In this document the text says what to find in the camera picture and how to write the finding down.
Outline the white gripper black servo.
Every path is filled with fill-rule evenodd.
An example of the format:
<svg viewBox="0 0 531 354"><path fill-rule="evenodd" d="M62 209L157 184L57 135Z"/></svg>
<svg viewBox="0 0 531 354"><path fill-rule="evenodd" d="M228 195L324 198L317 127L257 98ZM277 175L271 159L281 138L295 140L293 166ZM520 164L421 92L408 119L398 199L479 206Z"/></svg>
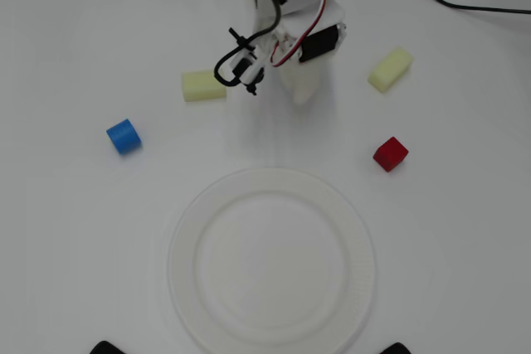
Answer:
<svg viewBox="0 0 531 354"><path fill-rule="evenodd" d="M294 104L305 104L320 86L322 63L308 61L336 51L347 35L344 10L335 0L325 0L324 10L312 31L304 37L291 58L282 61L297 39L303 36L314 22L318 10L319 3L317 2L306 9L284 15L275 31L272 65L280 66L281 82ZM300 68L296 65L288 65L291 61L295 64L303 64L300 87Z"/></svg>

